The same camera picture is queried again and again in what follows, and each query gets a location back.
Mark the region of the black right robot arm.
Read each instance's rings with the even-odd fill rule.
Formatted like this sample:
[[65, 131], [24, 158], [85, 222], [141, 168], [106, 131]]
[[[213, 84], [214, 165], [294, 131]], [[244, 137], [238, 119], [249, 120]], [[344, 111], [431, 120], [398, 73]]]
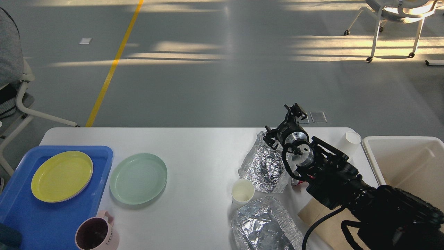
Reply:
[[365, 183], [349, 156], [300, 126], [307, 118], [298, 105], [284, 106], [287, 114], [278, 127], [266, 126], [263, 141], [272, 149], [282, 146], [282, 161], [290, 177], [308, 183], [306, 191], [331, 210], [304, 235], [306, 249], [312, 231], [344, 210], [356, 218], [343, 220], [341, 230], [354, 250], [360, 245], [349, 228], [371, 250], [442, 250], [443, 212], [423, 199], [390, 185], [377, 188]]

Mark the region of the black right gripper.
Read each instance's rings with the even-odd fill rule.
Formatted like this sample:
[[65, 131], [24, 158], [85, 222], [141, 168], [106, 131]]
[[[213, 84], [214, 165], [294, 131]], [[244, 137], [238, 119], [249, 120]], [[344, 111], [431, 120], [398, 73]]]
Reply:
[[284, 122], [279, 127], [271, 129], [265, 126], [265, 135], [262, 140], [265, 144], [273, 150], [277, 150], [279, 145], [287, 143], [294, 143], [295, 141], [308, 141], [309, 135], [298, 122], [306, 120], [308, 114], [301, 108], [298, 103], [292, 106], [284, 105], [287, 109], [287, 114], [284, 117]]

